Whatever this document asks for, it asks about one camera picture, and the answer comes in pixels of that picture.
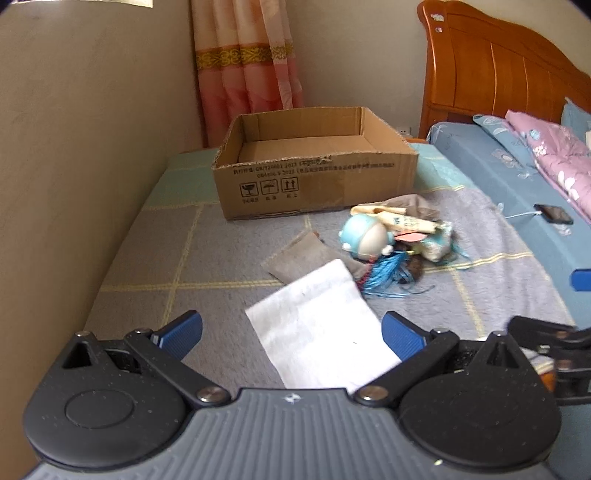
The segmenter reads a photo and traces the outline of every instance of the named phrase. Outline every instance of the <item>blue pillow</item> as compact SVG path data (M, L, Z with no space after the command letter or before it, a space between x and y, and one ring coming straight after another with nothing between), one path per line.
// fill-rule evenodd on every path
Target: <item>blue pillow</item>
M560 125L569 127L581 142L585 143L585 132L591 130L591 113L587 113L573 101L565 97L566 104L562 109Z
M504 118L493 115L474 115L473 120L499 142L523 168L535 170L535 157L527 143Z

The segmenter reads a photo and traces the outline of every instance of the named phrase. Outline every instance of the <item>metal screw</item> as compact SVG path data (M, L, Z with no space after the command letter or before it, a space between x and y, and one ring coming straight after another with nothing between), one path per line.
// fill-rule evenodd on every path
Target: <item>metal screw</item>
M197 392L197 398L207 403L217 403L225 400L228 392L222 387L204 387Z
M388 390L380 385L367 385L357 392L357 396L365 401L380 401L388 396Z
M556 369L557 370L569 370L573 366L571 360L558 360L556 362Z
M540 355L546 355L550 353L550 345L538 345L538 353Z

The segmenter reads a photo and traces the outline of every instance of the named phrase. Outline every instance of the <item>blue toy head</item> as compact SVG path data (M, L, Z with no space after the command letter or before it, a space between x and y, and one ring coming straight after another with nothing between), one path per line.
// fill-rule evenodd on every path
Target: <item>blue toy head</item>
M376 218L370 215L353 215L339 232L343 250L355 258L369 260L392 253L394 236Z

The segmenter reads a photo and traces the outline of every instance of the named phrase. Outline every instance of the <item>pink curtain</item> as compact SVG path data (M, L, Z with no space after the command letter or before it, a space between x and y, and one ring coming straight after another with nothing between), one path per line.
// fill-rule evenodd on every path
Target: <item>pink curtain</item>
M240 113L302 106L285 0L192 0L210 147Z

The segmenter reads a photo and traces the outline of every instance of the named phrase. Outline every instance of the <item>wall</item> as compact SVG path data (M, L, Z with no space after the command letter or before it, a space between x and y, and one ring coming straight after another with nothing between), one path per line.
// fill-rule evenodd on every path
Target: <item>wall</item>
M365 105L418 133L427 40L419 0L286 0L306 105ZM591 73L591 22L569 0L466 0L525 25Z
M189 0L0 16L0 477L32 467L22 408L80 329L174 153L200 147Z

